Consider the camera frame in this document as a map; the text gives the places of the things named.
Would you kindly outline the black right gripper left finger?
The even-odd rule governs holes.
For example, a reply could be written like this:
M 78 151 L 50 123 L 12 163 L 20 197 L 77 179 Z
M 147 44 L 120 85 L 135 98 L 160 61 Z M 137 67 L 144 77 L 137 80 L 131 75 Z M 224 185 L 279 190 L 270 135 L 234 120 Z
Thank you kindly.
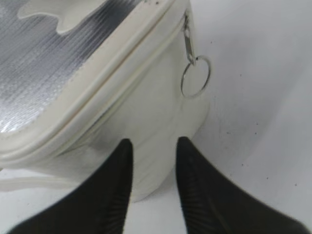
M 121 234 L 133 183 L 133 145 L 123 139 L 79 187 L 14 226 L 11 234 Z

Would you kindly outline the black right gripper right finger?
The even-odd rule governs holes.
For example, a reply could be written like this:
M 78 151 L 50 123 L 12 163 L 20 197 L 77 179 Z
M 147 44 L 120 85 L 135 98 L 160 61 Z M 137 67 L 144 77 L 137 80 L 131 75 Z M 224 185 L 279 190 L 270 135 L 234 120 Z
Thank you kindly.
M 189 234 L 305 234 L 299 221 L 260 202 L 219 172 L 182 136 L 176 181 Z

